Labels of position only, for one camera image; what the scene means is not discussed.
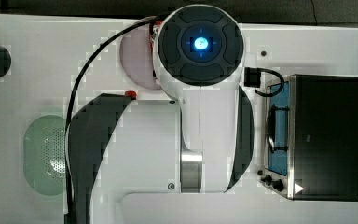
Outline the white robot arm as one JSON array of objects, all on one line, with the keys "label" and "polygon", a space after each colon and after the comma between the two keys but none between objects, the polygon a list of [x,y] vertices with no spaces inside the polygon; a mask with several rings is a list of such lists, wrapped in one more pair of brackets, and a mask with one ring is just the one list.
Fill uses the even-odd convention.
[{"label": "white robot arm", "polygon": [[130,96],[103,93],[67,121],[73,199],[71,224],[124,224],[121,200],[132,193],[223,193],[243,175],[253,141],[253,112],[240,85],[245,40],[225,11],[189,5],[169,14],[153,47],[161,88],[180,107],[180,142],[158,161],[121,159],[111,140]]}]

